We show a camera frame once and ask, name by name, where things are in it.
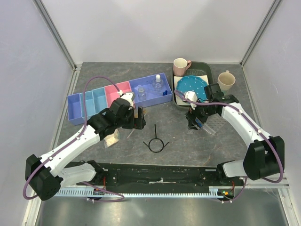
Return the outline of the black wire spring clamp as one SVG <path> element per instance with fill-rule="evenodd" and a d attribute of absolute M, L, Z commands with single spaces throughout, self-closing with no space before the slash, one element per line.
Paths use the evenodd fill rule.
<path fill-rule="evenodd" d="M 149 142 L 143 141 L 143 144 L 147 146 L 147 148 L 152 152 L 152 153 L 161 153 L 165 147 L 170 144 L 170 142 L 164 142 L 162 139 L 158 137 L 157 134 L 157 125 L 154 124 L 154 138 L 150 139 Z"/>

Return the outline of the bag of cotton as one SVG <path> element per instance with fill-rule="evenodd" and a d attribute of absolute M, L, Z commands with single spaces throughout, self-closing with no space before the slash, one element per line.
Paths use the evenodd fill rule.
<path fill-rule="evenodd" d="M 110 134 L 104 138 L 104 146 L 108 148 L 120 140 L 120 133 L 116 129 L 113 134 Z"/>

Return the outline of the small glass beaker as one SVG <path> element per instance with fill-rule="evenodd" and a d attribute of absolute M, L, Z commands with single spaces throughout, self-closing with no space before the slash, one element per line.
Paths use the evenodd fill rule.
<path fill-rule="evenodd" d="M 138 87 L 137 88 L 138 93 L 138 99 L 139 101 L 145 101 L 146 100 L 146 91 L 144 87 Z"/>

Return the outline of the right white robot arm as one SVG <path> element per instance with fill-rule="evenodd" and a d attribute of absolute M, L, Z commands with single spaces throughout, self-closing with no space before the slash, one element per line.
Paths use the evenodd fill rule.
<path fill-rule="evenodd" d="M 183 100 L 190 103 L 186 114 L 189 126 L 196 129 L 204 125 L 209 116 L 217 114 L 235 129 L 247 147 L 243 160 L 219 164 L 221 170 L 215 174 L 216 182 L 224 186 L 233 177 L 281 182 L 285 169 L 284 140 L 280 136 L 273 137 L 257 125 L 238 99 L 233 95 L 225 95 L 219 84 L 206 86 L 205 94 L 205 102 L 199 101 L 194 91 L 183 95 Z"/>

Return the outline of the glass flask white stopper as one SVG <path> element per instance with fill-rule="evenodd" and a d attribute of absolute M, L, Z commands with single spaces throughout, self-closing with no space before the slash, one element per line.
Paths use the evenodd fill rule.
<path fill-rule="evenodd" d="M 155 79 L 152 81 L 152 86 L 156 91 L 162 90 L 164 86 L 164 81 L 161 79 L 161 75 L 157 74 Z"/>

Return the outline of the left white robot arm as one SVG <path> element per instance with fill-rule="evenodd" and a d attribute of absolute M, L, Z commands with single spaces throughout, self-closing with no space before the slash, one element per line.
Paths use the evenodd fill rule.
<path fill-rule="evenodd" d="M 96 162 L 86 162 L 81 166 L 66 168 L 80 153 L 114 134 L 116 129 L 143 129 L 146 125 L 143 107 L 137 108 L 135 116 L 131 100 L 123 97 L 114 100 L 109 108 L 90 117 L 81 130 L 66 140 L 56 149 L 37 157 L 32 154 L 26 159 L 25 185 L 30 186 L 42 201 L 52 198 L 60 188 L 76 183 L 90 182 L 99 185 L 103 181 L 103 173 Z"/>

